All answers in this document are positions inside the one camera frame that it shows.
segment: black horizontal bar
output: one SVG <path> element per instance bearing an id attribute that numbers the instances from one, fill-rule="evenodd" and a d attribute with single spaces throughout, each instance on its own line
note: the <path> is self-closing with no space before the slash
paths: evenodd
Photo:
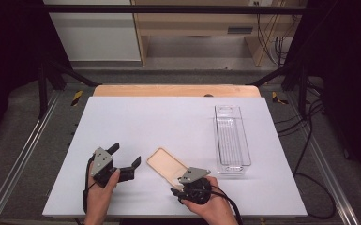
<path id="1" fill-rule="evenodd" d="M 322 12 L 305 7 L 226 7 L 226 6 L 127 6 L 127 5 L 26 5 L 27 9 L 55 13 L 196 13 L 196 14 L 281 14 L 304 15 Z"/>

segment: person's left hand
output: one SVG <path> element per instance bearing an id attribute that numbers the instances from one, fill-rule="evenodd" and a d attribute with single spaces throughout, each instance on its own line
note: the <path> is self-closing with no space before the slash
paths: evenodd
<path id="1" fill-rule="evenodd" d="M 93 167 L 93 162 L 90 164 L 89 172 Z M 108 206 L 110 205 L 113 189 L 119 180 L 120 171 L 117 169 L 113 175 L 111 175 L 105 188 L 95 184 L 95 180 L 92 176 L 88 176 L 89 193 L 87 196 L 87 213 L 84 219 L 85 225 L 100 225 L 103 224 L 107 215 Z"/>

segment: wooden cabinet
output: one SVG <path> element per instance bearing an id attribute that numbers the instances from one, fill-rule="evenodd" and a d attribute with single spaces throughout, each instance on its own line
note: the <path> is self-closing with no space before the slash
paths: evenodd
<path id="1" fill-rule="evenodd" d="M 133 5 L 242 6 L 248 0 L 131 0 Z M 271 6 L 299 6 L 298 0 L 274 0 Z M 151 36 L 244 36 L 256 66 L 263 63 L 264 47 L 274 37 L 291 37 L 300 17 L 292 15 L 134 14 L 142 62 Z"/>

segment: phone case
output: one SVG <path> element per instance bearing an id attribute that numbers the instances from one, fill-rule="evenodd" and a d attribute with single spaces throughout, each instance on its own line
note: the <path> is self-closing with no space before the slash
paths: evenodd
<path id="1" fill-rule="evenodd" d="M 188 167 L 165 149 L 160 147 L 147 159 L 147 164 L 164 177 L 174 188 L 183 188 L 183 185 L 178 182 L 178 178 L 187 171 Z"/>

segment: power outlet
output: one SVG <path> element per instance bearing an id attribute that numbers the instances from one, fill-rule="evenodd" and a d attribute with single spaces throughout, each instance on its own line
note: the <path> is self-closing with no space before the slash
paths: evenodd
<path id="1" fill-rule="evenodd" d="M 273 0 L 249 0 L 250 7 L 270 7 Z"/>

